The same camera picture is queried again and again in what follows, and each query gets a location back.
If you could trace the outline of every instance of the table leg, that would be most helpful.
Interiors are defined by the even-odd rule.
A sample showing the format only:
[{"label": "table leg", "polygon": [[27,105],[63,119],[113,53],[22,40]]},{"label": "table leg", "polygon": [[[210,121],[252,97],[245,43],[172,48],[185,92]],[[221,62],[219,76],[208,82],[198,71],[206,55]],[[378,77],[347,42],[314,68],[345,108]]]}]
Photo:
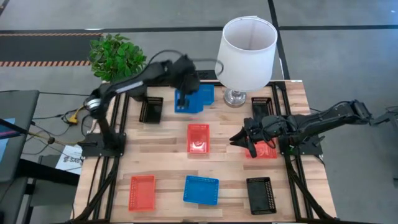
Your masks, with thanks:
[{"label": "table leg", "polygon": [[48,167],[36,162],[20,159],[17,168],[18,177],[30,177],[40,180],[48,180],[59,184],[68,184],[77,186],[79,183],[79,175]]}]

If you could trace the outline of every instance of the white paper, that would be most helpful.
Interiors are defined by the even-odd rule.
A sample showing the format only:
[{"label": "white paper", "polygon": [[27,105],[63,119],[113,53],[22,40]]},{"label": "white paper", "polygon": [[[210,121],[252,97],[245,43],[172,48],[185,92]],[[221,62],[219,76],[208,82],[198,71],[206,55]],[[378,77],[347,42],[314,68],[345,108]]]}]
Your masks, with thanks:
[{"label": "white paper", "polygon": [[58,160],[57,166],[55,166],[55,168],[80,175],[81,167],[83,165],[83,161],[80,159],[80,157],[80,146],[65,146],[65,148],[63,148],[63,154],[61,154],[61,157]]}]

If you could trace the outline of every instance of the gray floor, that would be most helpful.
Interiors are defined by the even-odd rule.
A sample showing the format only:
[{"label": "gray floor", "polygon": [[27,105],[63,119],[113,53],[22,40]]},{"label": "gray floor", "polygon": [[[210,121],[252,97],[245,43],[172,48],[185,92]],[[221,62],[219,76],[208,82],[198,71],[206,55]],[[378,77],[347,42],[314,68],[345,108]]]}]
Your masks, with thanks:
[{"label": "gray floor", "polygon": [[[398,24],[398,2],[393,0],[274,2],[280,26]],[[253,15],[270,20],[267,1],[10,0],[0,17],[0,30],[223,26],[234,17]],[[221,37],[220,32],[125,35],[148,56],[162,49],[178,49],[191,57],[216,56]],[[281,36],[291,79],[304,81],[311,107],[324,110],[341,100],[358,99],[378,115],[385,112],[385,107],[398,105],[398,30],[282,31]],[[0,90],[88,94],[100,83],[88,67],[0,67],[0,77]],[[273,78],[282,78],[278,56]],[[78,107],[83,99],[41,95],[35,115],[62,113]],[[39,124],[55,133],[65,128],[59,120]],[[398,173],[398,150],[389,124],[376,128],[344,126],[325,136],[324,160],[338,216],[344,220],[396,223],[398,189],[392,178]],[[75,141],[82,137],[75,128],[63,138]],[[40,144],[32,140],[25,149],[38,151]],[[42,207],[35,210],[32,223],[66,220],[69,214],[70,204]]]}]

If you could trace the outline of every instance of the yellow connector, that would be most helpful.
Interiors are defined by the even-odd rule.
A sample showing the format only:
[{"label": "yellow connector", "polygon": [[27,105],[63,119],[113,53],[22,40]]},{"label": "yellow connector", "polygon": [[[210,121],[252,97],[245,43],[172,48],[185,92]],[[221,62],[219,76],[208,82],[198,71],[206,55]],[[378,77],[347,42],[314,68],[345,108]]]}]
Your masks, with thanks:
[{"label": "yellow connector", "polygon": [[77,120],[77,114],[81,109],[83,109],[83,107],[84,106],[81,106],[79,109],[76,110],[76,112],[72,116],[70,116],[70,118],[68,119],[69,124],[77,125],[79,123],[79,121]]}]

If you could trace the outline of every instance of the lamp base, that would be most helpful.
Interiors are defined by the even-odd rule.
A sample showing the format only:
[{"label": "lamp base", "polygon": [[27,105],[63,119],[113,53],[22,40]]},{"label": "lamp base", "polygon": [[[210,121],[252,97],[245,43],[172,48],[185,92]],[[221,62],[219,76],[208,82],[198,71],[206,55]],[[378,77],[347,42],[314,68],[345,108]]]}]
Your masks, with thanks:
[{"label": "lamp base", "polygon": [[232,107],[238,108],[246,101],[246,93],[230,90],[227,88],[224,93],[224,102]]}]

